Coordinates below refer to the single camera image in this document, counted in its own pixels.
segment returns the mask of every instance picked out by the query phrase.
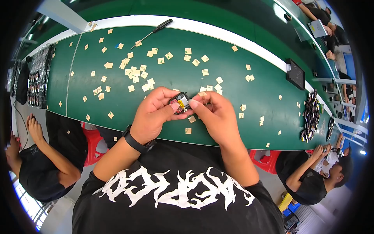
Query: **black screwdriver handle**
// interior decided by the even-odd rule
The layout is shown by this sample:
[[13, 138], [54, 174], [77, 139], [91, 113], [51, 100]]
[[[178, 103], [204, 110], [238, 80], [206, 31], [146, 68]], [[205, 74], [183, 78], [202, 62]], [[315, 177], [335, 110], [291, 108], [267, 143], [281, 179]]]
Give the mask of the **black screwdriver handle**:
[[171, 22], [173, 22], [172, 19], [168, 19], [167, 21], [163, 22], [162, 24], [160, 24], [159, 26], [157, 26], [153, 32], [156, 33], [158, 31], [160, 31], [161, 29], [165, 28], [168, 24], [170, 24]]

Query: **hand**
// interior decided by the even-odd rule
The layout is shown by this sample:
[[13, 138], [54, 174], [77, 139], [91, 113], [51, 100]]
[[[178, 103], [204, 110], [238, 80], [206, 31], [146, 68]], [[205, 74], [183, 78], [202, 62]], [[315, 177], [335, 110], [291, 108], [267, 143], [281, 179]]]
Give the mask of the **hand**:
[[332, 35], [332, 30], [328, 26], [325, 26], [325, 25], [324, 25], [324, 28], [325, 28], [327, 34], [331, 36]]
[[207, 96], [194, 96], [189, 104], [205, 124], [209, 135], [220, 146], [230, 146], [238, 140], [241, 142], [236, 114], [230, 101], [213, 91], [205, 93]]
[[180, 115], [174, 114], [179, 104], [169, 104], [169, 100], [179, 93], [179, 91], [158, 87], [140, 103], [130, 130], [131, 136], [137, 142], [144, 145], [155, 139], [166, 121], [185, 119], [193, 114], [192, 110], [187, 110]]
[[8, 164], [11, 164], [18, 158], [19, 153], [19, 143], [16, 140], [16, 137], [13, 135], [13, 132], [10, 134], [10, 147], [5, 150], [6, 160]]
[[320, 158], [320, 156], [322, 155], [322, 150], [323, 150], [323, 146], [321, 145], [318, 145], [314, 151], [313, 151], [313, 154], [310, 156], [312, 159], [314, 160], [318, 160]]
[[329, 50], [329, 51], [327, 51], [327, 53], [326, 53], [326, 58], [327, 58], [327, 59], [331, 59], [331, 60], [335, 60], [335, 54], [333, 54], [333, 53], [331, 52], [331, 50]]
[[43, 137], [42, 126], [40, 125], [40, 123], [38, 123], [38, 121], [32, 113], [29, 116], [27, 116], [26, 127], [28, 128], [28, 131], [30, 132], [30, 135], [36, 145], [45, 141]]

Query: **smartwatch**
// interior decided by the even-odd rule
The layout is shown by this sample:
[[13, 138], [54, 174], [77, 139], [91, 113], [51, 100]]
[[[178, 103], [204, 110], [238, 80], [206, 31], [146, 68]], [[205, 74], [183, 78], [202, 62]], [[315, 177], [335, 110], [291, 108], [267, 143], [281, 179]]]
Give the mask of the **smartwatch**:
[[132, 138], [132, 136], [130, 134], [131, 125], [132, 124], [129, 124], [127, 126], [126, 130], [123, 131], [122, 136], [125, 138], [126, 142], [131, 147], [133, 147], [134, 149], [136, 149], [137, 151], [139, 151], [141, 154], [147, 153], [148, 151], [150, 151], [154, 147], [154, 145], [156, 144], [156, 141], [155, 140], [151, 140], [150, 142], [148, 142], [145, 145], [140, 144], [134, 138]]

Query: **black cable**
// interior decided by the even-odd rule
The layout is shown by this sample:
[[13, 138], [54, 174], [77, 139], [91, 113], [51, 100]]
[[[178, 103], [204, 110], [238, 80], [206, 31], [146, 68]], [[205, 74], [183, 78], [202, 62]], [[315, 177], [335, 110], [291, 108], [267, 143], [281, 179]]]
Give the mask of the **black cable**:
[[[13, 106], [14, 106], [14, 108], [16, 109], [16, 111], [19, 113], [19, 115], [21, 115], [21, 118], [22, 118], [22, 114], [21, 114], [21, 113], [17, 110], [17, 108], [16, 108], [16, 101], [14, 101]], [[27, 133], [27, 140], [26, 140], [26, 143], [24, 144], [24, 146], [23, 146], [23, 148], [22, 148], [22, 150], [24, 150], [25, 147], [26, 147], [26, 145], [27, 145], [27, 142], [28, 142], [28, 130], [27, 130], [27, 127], [26, 127], [25, 120], [24, 120], [23, 118], [22, 118], [22, 121], [24, 122], [25, 129], [26, 129], [26, 133]]]

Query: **white graphic print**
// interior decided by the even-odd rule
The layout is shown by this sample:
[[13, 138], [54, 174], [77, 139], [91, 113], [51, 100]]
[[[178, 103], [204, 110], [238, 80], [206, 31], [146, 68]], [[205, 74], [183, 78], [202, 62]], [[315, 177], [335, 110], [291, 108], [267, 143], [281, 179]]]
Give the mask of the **white graphic print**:
[[[229, 175], [225, 173], [221, 173], [222, 176], [226, 175], [227, 180], [222, 183], [221, 180], [216, 177], [210, 175], [210, 170], [213, 167], [209, 167], [206, 172], [202, 172], [199, 175], [190, 177], [193, 175], [192, 170], [188, 171], [186, 173], [185, 179], [183, 179], [178, 171], [177, 178], [179, 180], [177, 184], [177, 189], [174, 191], [165, 193], [163, 195], [160, 195], [162, 191], [164, 191], [168, 185], [170, 184], [166, 179], [164, 178], [164, 175], [167, 174], [170, 170], [164, 172], [164, 173], [155, 173], [153, 174], [159, 179], [159, 182], [153, 182], [151, 180], [151, 175], [148, 174], [147, 169], [143, 166], [140, 166], [140, 168], [135, 171], [134, 173], [130, 174], [128, 177], [126, 176], [126, 170], [120, 171], [115, 176], [110, 178], [108, 182], [102, 187], [96, 190], [94, 194], [98, 194], [99, 192], [102, 192], [103, 194], [99, 197], [103, 197], [105, 194], [108, 196], [109, 200], [112, 202], [115, 202], [115, 198], [123, 192], [123, 194], [127, 194], [127, 196], [131, 200], [131, 204], [129, 207], [135, 205], [144, 195], [147, 195], [152, 190], [156, 189], [154, 191], [154, 200], [156, 201], [154, 206], [157, 208], [158, 203], [165, 203], [170, 205], [179, 206], [180, 208], [196, 208], [200, 209], [203, 206], [209, 205], [211, 203], [214, 203], [218, 201], [216, 196], [218, 194], [223, 194], [225, 197], [225, 209], [227, 210], [227, 207], [235, 202], [236, 194], [234, 193], [233, 187], [235, 186], [237, 189], [244, 192], [244, 198], [248, 201], [248, 204], [246, 206], [249, 206], [252, 204], [254, 200], [254, 196], [247, 190], [245, 190], [236, 180], [231, 178]], [[205, 177], [204, 174], [206, 174], [207, 177], [211, 178], [214, 182], [214, 184], [210, 183]], [[144, 184], [142, 186], [145, 186], [145, 188], [141, 189], [140, 191], [136, 192], [135, 194], [132, 192], [135, 186], [130, 186], [129, 188], [125, 188], [129, 185], [129, 181], [133, 181], [138, 176], [141, 176], [144, 180]], [[111, 187], [114, 183], [118, 181], [117, 188], [112, 191]], [[202, 182], [208, 190], [204, 191], [201, 194], [195, 193], [195, 196], [198, 198], [203, 198], [202, 200], [198, 198], [191, 198], [191, 201], [196, 203], [190, 203], [188, 198], [188, 192], [190, 192], [192, 189], [196, 188], [196, 186]]]

